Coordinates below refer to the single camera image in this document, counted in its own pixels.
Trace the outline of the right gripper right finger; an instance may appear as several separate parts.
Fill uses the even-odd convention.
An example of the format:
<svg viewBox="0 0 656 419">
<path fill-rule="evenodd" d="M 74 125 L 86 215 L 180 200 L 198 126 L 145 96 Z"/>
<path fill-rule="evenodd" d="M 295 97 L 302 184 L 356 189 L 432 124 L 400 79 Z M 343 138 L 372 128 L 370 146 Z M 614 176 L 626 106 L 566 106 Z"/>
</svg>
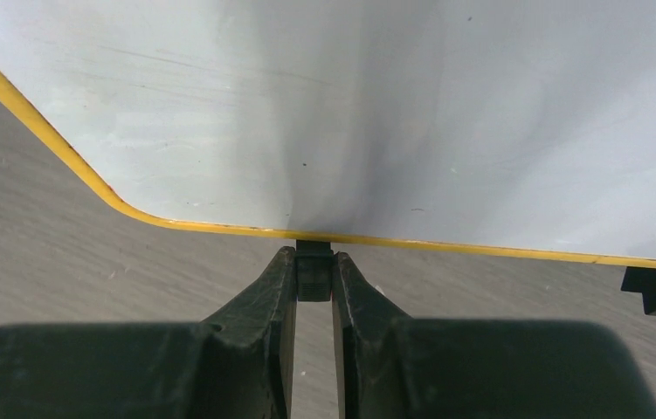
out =
<svg viewBox="0 0 656 419">
<path fill-rule="evenodd" d="M 414 318 L 335 256 L 343 418 L 656 418 L 623 341 L 580 321 Z"/>
</svg>

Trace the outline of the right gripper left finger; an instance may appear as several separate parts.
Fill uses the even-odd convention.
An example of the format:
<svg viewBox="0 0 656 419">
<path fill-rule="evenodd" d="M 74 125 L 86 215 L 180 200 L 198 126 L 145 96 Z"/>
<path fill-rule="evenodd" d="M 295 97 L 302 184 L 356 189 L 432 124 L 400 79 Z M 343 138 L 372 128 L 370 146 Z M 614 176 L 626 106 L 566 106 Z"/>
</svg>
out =
<svg viewBox="0 0 656 419">
<path fill-rule="evenodd" d="M 287 418 L 295 251 L 200 321 L 0 326 L 0 418 Z"/>
</svg>

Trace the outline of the yellow framed whiteboard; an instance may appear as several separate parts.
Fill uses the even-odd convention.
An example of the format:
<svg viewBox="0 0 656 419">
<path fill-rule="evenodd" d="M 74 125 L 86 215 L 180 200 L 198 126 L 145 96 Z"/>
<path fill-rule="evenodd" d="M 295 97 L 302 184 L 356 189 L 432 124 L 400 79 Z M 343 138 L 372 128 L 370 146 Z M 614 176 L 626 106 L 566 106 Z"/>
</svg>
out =
<svg viewBox="0 0 656 419">
<path fill-rule="evenodd" d="M 145 223 L 656 268 L 656 1 L 0 1 L 0 102 Z"/>
</svg>

